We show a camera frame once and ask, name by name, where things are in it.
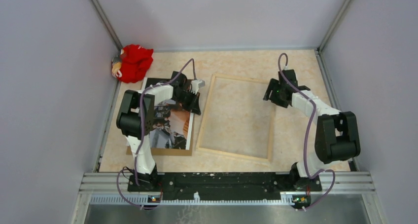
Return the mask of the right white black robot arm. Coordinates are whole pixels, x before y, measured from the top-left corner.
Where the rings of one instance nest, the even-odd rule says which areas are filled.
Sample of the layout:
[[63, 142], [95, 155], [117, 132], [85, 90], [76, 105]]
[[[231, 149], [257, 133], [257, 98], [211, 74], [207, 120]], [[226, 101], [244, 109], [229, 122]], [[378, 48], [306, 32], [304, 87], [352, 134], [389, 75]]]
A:
[[278, 79], [270, 80], [263, 99], [279, 107], [298, 109], [309, 119], [303, 160], [292, 165], [289, 177], [294, 190], [303, 190], [309, 179], [328, 170], [330, 165], [359, 156], [357, 119], [353, 112], [335, 109], [308, 87], [299, 86], [294, 70], [279, 71], [278, 75]]

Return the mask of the red cloth doll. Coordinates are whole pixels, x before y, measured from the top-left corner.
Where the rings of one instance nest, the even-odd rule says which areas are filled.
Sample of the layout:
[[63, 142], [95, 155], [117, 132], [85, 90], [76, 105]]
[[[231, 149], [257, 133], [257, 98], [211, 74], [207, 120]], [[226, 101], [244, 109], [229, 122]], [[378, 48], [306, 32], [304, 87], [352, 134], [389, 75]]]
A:
[[111, 74], [123, 83], [136, 83], [144, 79], [153, 63], [154, 49], [130, 44], [123, 47], [111, 61]]

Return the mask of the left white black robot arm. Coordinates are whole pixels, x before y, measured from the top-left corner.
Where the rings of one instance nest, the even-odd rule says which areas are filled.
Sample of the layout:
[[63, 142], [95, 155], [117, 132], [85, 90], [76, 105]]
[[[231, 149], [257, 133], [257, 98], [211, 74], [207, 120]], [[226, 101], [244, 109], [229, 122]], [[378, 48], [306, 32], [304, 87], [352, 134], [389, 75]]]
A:
[[146, 191], [158, 185], [152, 148], [187, 149], [190, 123], [200, 115], [202, 79], [188, 79], [174, 71], [170, 79], [149, 78], [142, 90], [127, 90], [123, 95], [116, 126], [127, 139], [139, 185]]

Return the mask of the printed photo with white border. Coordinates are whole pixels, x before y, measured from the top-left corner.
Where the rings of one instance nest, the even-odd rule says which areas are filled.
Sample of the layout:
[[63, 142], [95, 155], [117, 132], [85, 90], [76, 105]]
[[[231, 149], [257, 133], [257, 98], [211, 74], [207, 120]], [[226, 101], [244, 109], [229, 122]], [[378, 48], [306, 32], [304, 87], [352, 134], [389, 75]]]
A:
[[153, 149], [189, 150], [189, 122], [193, 121], [193, 116], [174, 99], [160, 102], [154, 107], [150, 146]]

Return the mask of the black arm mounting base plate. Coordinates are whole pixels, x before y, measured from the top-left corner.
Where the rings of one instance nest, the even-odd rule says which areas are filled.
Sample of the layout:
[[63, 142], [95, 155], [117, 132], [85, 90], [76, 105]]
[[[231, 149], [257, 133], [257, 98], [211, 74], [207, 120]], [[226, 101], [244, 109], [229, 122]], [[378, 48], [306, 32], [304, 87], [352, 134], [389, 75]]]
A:
[[129, 192], [156, 192], [164, 201], [192, 200], [198, 194], [202, 201], [279, 200], [281, 192], [321, 191], [319, 178], [310, 180], [294, 174], [277, 172], [158, 173], [136, 181], [130, 176]]

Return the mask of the aluminium front rail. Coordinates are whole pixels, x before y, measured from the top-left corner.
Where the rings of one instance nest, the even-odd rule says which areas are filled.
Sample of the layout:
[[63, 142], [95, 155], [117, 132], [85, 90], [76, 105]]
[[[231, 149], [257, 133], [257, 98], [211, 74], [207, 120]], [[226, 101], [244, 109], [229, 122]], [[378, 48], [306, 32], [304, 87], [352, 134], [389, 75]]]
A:
[[129, 192], [131, 175], [86, 173], [74, 224], [384, 224], [368, 172], [325, 172], [321, 191], [281, 192], [279, 200], [164, 201], [156, 192]]

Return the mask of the brown cardboard backing board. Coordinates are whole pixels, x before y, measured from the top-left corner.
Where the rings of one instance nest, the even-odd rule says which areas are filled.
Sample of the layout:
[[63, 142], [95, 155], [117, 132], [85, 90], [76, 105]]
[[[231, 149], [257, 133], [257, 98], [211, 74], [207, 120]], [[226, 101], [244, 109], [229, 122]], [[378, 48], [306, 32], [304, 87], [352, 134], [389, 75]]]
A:
[[125, 91], [117, 117], [117, 128], [127, 140], [132, 155], [151, 152], [152, 155], [190, 156], [190, 149], [153, 149], [150, 132], [153, 130], [154, 107], [160, 102], [173, 99], [174, 88], [167, 83], [149, 85], [144, 90]]

